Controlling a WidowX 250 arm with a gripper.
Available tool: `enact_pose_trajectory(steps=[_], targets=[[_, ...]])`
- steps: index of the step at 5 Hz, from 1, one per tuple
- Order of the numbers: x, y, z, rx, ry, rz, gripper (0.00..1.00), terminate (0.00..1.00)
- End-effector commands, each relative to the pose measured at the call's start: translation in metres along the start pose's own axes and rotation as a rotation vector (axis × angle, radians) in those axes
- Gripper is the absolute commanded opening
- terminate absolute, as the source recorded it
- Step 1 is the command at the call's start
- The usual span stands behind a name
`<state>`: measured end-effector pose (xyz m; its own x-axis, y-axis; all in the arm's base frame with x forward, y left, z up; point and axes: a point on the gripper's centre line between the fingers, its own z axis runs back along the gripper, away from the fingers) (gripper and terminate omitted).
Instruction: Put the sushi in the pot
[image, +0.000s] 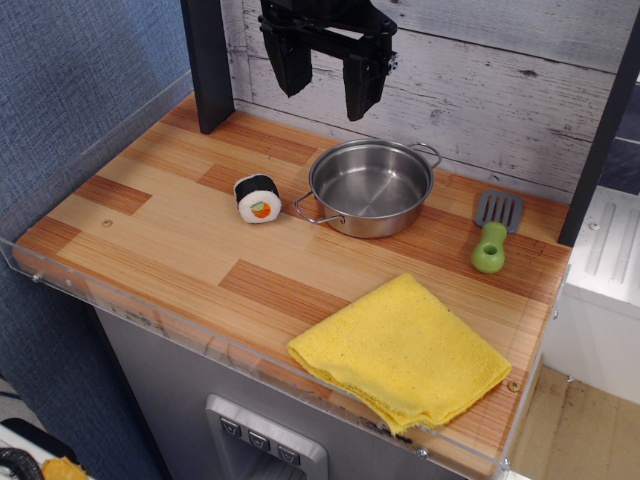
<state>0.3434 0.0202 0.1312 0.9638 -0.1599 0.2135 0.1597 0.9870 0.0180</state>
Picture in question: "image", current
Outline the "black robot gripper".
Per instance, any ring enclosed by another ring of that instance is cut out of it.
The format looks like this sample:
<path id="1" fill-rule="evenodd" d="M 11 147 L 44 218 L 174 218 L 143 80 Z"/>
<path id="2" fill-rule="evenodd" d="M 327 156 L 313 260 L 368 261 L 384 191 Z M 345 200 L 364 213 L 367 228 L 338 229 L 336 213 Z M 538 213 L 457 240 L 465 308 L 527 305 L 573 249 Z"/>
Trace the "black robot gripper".
<path id="1" fill-rule="evenodd" d="M 312 80 L 311 52 L 345 59 L 347 117 L 357 121 L 381 99 L 395 53 L 396 23 L 370 1 L 262 1 L 265 48 L 281 90 L 292 97 Z"/>

